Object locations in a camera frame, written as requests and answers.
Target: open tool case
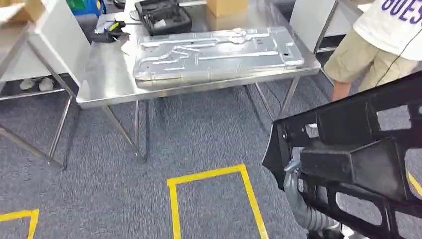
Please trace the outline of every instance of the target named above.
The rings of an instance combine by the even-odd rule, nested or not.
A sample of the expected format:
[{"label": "open tool case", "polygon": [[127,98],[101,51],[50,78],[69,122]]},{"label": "open tool case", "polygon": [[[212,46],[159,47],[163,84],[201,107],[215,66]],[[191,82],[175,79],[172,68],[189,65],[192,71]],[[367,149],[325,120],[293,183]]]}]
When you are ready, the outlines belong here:
[{"label": "open tool case", "polygon": [[146,0],[136,3],[135,7],[151,36],[190,32],[192,29],[191,17],[175,0]]}]

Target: yellow floor tape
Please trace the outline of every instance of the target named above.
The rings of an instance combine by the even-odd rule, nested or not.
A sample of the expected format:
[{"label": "yellow floor tape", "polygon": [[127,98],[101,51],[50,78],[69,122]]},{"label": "yellow floor tape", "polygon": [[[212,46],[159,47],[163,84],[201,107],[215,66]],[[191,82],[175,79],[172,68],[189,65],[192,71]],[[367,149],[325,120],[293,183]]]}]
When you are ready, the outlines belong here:
[{"label": "yellow floor tape", "polygon": [[252,212],[255,217],[256,225],[258,226],[261,239],[268,239],[267,229],[265,228],[264,220],[262,220],[261,212],[259,211],[259,207],[258,207],[258,202],[256,201],[255,194],[253,192],[252,185],[249,180],[249,175],[248,175],[248,172],[246,171],[246,166],[244,164],[239,164],[232,167],[220,168],[220,169],[210,170],[210,171],[206,171],[202,173],[195,173],[195,174],[185,175],[185,176],[181,176],[177,178],[167,179],[167,186],[169,187],[169,190],[170,190],[170,206],[171,206],[171,212],[172,212],[173,239],[181,239],[176,185],[182,184],[182,183],[188,183],[192,181],[197,181],[197,180],[202,180],[206,178],[226,175],[230,173],[240,173],[242,175],[243,184],[245,185],[246,194],[248,196],[249,203],[252,207]]},{"label": "yellow floor tape", "polygon": [[413,185],[413,187],[416,189],[418,194],[422,197],[422,187],[420,184],[416,181],[416,179],[412,176],[412,174],[408,173],[409,182]]},{"label": "yellow floor tape", "polygon": [[39,214],[38,208],[34,210],[24,210],[24,211],[1,214],[0,222],[16,220],[16,219],[24,218],[24,217],[30,217],[28,239],[33,239],[34,234],[35,234],[35,228],[37,227],[37,223],[38,223],[38,214]]}]

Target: stamped metal sheet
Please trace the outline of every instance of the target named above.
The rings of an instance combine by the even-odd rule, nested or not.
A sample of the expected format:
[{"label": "stamped metal sheet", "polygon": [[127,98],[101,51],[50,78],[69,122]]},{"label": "stamped metal sheet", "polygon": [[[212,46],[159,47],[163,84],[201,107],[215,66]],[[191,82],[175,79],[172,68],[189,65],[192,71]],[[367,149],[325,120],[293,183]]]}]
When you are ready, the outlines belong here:
[{"label": "stamped metal sheet", "polygon": [[284,27],[145,37],[133,75],[139,84],[206,82],[303,65]]}]

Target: white cabinet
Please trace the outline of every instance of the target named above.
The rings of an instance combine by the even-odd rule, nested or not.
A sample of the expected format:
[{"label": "white cabinet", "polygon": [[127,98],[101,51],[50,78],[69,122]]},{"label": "white cabinet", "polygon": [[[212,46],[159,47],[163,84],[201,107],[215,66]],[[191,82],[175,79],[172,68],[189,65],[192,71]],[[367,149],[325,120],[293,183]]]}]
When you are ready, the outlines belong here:
[{"label": "white cabinet", "polygon": [[296,0],[290,25],[311,52],[324,31],[336,1],[338,5],[324,37],[347,34],[363,13],[358,6],[363,1],[368,4],[371,0]]},{"label": "white cabinet", "polygon": [[[30,41],[57,73],[69,73],[80,85],[90,45],[65,0],[44,0],[45,13],[28,30]],[[25,44],[0,81],[50,75]]]}]

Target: white t-shirt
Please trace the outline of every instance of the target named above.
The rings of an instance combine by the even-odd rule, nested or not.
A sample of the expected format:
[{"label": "white t-shirt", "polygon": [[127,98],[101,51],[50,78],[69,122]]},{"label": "white t-shirt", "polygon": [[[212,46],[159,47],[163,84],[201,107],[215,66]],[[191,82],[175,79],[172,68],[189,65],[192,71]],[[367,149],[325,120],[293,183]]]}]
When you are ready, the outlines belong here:
[{"label": "white t-shirt", "polygon": [[353,29],[381,50],[422,61],[422,0],[375,0]]}]

